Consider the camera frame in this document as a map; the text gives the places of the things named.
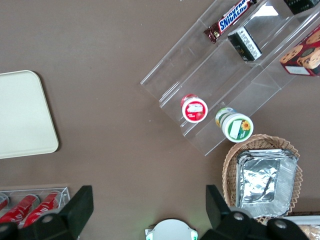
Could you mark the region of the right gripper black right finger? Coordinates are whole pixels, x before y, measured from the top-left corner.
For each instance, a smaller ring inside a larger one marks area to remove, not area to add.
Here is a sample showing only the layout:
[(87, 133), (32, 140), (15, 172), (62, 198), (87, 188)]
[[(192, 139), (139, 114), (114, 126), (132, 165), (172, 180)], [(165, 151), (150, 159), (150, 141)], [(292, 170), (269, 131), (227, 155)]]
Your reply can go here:
[(206, 213), (211, 223), (201, 240), (307, 240), (294, 222), (273, 218), (262, 225), (240, 211), (232, 211), (215, 185), (207, 185)]

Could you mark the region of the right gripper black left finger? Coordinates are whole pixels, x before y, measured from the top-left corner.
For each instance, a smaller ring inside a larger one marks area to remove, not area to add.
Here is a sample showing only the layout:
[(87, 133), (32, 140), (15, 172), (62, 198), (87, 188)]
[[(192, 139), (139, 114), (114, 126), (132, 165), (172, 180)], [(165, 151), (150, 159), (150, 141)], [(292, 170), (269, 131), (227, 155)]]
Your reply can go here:
[(2, 240), (76, 240), (94, 211), (93, 187), (83, 185), (59, 211), (40, 217), (25, 228), (0, 224)]

